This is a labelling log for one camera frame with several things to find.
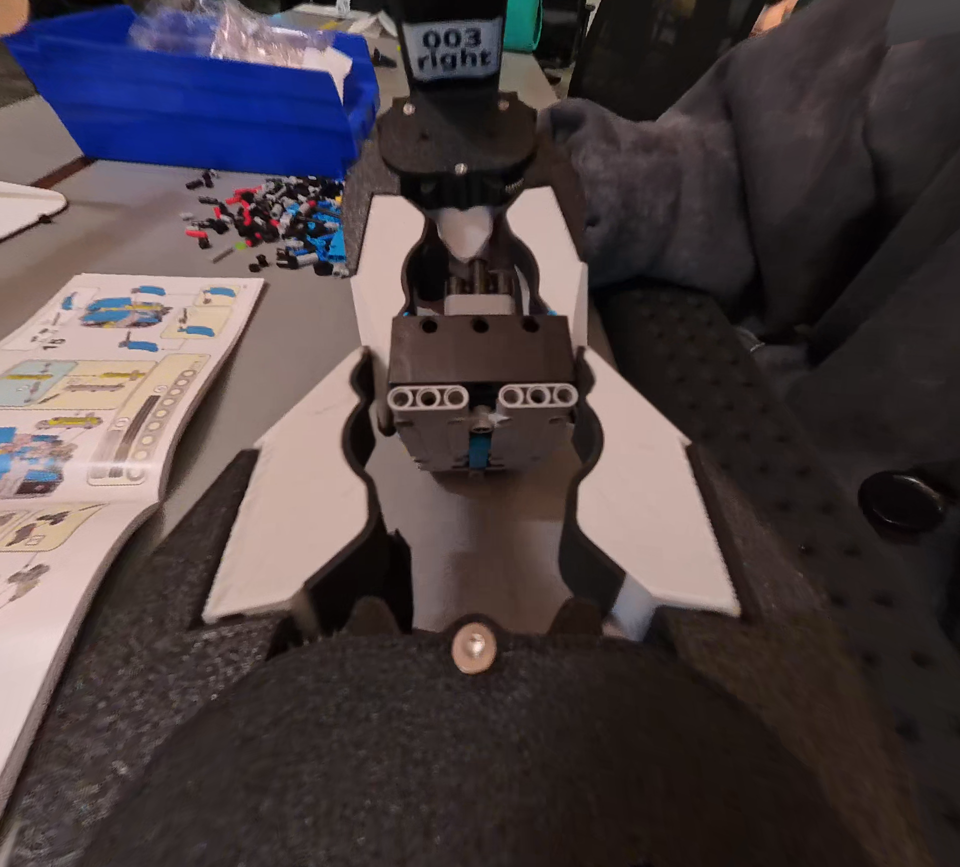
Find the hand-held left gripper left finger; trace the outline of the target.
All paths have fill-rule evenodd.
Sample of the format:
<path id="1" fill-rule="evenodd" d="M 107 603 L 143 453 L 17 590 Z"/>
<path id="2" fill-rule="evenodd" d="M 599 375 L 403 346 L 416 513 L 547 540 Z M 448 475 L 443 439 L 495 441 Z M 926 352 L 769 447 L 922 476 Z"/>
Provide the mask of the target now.
<path id="1" fill-rule="evenodd" d="M 389 564 L 377 489 L 374 359 L 358 347 L 257 443 L 201 617 L 343 623 Z"/>

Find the open instruction booklet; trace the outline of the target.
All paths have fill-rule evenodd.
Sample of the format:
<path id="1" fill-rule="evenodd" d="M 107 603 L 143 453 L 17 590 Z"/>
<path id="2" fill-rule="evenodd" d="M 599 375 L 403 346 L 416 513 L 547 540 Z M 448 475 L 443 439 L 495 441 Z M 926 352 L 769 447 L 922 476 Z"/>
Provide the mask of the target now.
<path id="1" fill-rule="evenodd" d="M 162 503 L 264 286 L 81 273 L 2 340 L 2 810 L 92 598 Z"/>

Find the person's right forearm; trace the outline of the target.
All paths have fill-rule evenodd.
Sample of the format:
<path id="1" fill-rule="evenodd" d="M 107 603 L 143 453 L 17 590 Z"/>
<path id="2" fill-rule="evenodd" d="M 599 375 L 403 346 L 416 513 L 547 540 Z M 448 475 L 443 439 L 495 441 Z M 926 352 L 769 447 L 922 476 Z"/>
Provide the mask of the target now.
<path id="1" fill-rule="evenodd" d="M 723 111 L 671 108 L 630 121 L 566 98 L 539 129 L 582 187 L 590 286 L 643 279 L 733 304 L 754 276 L 734 128 Z"/>

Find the blue grey toy robot model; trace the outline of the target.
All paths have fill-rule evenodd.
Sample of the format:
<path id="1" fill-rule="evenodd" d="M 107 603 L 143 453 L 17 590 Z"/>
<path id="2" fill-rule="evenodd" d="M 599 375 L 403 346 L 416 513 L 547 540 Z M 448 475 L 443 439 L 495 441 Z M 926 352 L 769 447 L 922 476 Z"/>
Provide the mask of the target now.
<path id="1" fill-rule="evenodd" d="M 570 439 L 582 345 L 570 320 L 506 294 L 450 294 L 440 314 L 392 320 L 385 404 L 434 475 L 520 473 Z"/>

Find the black round cap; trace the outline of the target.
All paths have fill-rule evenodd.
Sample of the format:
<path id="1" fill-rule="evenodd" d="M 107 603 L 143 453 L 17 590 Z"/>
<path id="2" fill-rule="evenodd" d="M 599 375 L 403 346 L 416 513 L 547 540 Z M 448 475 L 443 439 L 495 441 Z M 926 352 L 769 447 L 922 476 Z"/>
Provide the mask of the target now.
<path id="1" fill-rule="evenodd" d="M 901 540 L 936 532 L 953 505 L 946 490 L 922 473 L 884 470 L 867 477 L 858 506 L 877 531 Z"/>

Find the clear plastic bags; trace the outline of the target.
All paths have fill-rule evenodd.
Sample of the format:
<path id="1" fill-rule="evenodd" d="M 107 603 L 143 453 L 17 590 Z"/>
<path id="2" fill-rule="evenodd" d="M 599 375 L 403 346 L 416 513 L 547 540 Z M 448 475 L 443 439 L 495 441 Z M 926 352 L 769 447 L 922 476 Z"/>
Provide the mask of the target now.
<path id="1" fill-rule="evenodd" d="M 127 32 L 139 50 L 265 67 L 349 74 L 333 34 L 283 26 L 238 0 L 150 0 Z"/>

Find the pile of small brick parts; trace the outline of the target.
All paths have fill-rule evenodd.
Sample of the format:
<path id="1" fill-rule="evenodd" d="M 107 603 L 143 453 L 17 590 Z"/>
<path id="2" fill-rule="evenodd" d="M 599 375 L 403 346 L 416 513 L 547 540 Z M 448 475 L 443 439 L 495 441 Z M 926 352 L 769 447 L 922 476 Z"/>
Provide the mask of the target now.
<path id="1" fill-rule="evenodd" d="M 258 274 L 274 267 L 343 280 L 350 267 L 344 229 L 345 180 L 266 176 L 229 187 L 213 170 L 183 186 L 190 206 L 179 214 L 183 235 L 212 263 L 236 256 Z"/>

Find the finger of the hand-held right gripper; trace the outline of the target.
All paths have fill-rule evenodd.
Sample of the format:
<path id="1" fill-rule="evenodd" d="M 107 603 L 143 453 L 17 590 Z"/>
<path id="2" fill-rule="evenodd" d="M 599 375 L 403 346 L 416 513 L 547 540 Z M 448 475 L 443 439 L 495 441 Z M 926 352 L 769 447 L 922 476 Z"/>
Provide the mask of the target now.
<path id="1" fill-rule="evenodd" d="M 406 267 L 424 239 L 426 215 L 401 196 L 372 199 L 351 293 L 361 344 L 389 364 L 393 321 L 409 310 Z"/>
<path id="2" fill-rule="evenodd" d="M 519 280 L 523 313 L 564 318 L 573 350 L 586 348 L 589 271 L 554 191 L 522 191 L 501 218 L 500 239 Z"/>

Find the blue storage bin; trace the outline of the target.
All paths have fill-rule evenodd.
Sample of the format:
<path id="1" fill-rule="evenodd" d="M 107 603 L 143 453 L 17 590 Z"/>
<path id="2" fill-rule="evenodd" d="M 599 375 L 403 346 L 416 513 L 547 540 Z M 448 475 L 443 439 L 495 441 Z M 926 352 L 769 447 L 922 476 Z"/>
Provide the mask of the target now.
<path id="1" fill-rule="evenodd" d="M 97 160 L 341 180 L 374 127 L 366 40 L 335 33 L 352 67 L 328 73 L 152 52 L 128 43 L 135 13 L 42 19 L 6 40 L 81 153 Z"/>

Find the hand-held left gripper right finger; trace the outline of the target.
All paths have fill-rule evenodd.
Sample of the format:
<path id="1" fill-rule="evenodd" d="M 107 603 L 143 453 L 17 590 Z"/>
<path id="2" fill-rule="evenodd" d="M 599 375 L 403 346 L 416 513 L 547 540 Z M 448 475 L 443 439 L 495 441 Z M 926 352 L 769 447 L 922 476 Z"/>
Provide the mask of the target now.
<path id="1" fill-rule="evenodd" d="M 661 609 L 737 619 L 740 601 L 690 441 L 599 353 L 579 351 L 558 569 L 574 597 L 641 641 Z"/>

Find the black dotted pad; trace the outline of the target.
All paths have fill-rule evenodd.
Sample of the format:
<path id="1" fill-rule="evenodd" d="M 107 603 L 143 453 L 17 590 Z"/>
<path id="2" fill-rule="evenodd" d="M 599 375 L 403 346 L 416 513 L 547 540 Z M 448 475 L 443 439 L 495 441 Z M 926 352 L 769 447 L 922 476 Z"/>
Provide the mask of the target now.
<path id="1" fill-rule="evenodd" d="M 691 442 L 747 621 L 684 627 L 825 780 L 872 856 L 959 864 L 958 654 L 710 297 L 592 294 L 618 372 Z"/>

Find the white desk lamp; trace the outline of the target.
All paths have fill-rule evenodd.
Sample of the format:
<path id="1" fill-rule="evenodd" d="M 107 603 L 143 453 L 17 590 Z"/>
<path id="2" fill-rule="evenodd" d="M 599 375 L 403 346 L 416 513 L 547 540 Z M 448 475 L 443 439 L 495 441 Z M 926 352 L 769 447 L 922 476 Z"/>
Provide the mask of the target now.
<path id="1" fill-rule="evenodd" d="M 1 181 L 1 242 L 67 207 L 66 196 L 56 190 Z"/>

